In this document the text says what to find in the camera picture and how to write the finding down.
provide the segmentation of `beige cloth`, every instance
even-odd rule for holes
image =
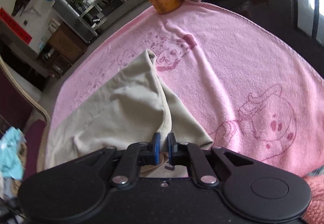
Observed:
[[[158,77],[155,61],[155,54],[145,50],[52,131],[46,147],[45,168],[105,146],[123,150],[132,143],[150,142],[155,132],[161,134],[163,152],[167,151],[166,137],[171,131],[178,142],[210,147],[212,139]],[[158,174],[157,168],[149,170],[146,176],[183,174],[183,171],[162,172],[162,169]]]

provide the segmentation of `wooden chair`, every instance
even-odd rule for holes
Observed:
[[[2,109],[0,108],[0,125],[1,122],[5,123],[4,127],[8,126],[22,126],[24,119],[13,114],[20,114],[21,111],[28,111],[27,108],[21,109],[21,105],[31,106],[36,109],[44,118],[45,122],[41,120],[35,121],[26,131],[25,138],[27,140],[27,164],[24,174],[24,179],[36,172],[44,170],[44,159],[45,159],[45,147],[47,143],[47,136],[50,127],[50,116],[46,110],[41,107],[37,102],[35,102],[17,83],[12,74],[9,72],[6,64],[0,56],[0,97],[5,101],[6,98],[14,99],[11,102],[4,102],[2,104]]]

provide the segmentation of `black glossy table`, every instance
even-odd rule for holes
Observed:
[[[213,0],[273,33],[324,77],[324,7],[320,0]]]

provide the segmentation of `floor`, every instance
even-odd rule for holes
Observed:
[[[109,38],[113,33],[115,33],[118,29],[120,29],[122,26],[130,22],[132,19],[137,17],[140,13],[142,13],[144,10],[149,8],[151,4],[149,1],[144,1],[140,5],[138,5],[136,8],[132,9],[130,12],[128,12],[126,15],[124,15],[122,18],[120,18],[118,21],[116,21],[114,24],[110,25],[108,29],[106,29],[101,36],[98,37],[97,40],[95,40],[87,49],[86,53],[84,53],[81,58],[77,60],[76,63],[73,64],[73,66],[63,75],[61,79],[56,78],[50,78],[48,81],[48,84],[46,85],[45,89],[43,90],[42,96],[38,103],[45,108],[45,110],[48,112],[50,117],[52,116],[55,101],[57,98],[57,95],[60,91],[60,88],[62,84],[67,80],[67,78],[77,69],[78,66],[96,49],[98,48],[107,38]],[[40,118],[39,115],[34,114],[33,119]]]

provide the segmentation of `pink blanket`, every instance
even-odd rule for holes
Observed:
[[[277,37],[207,3],[148,8],[108,38],[62,86],[51,129],[145,48],[214,145],[299,176],[324,164],[323,79]]]

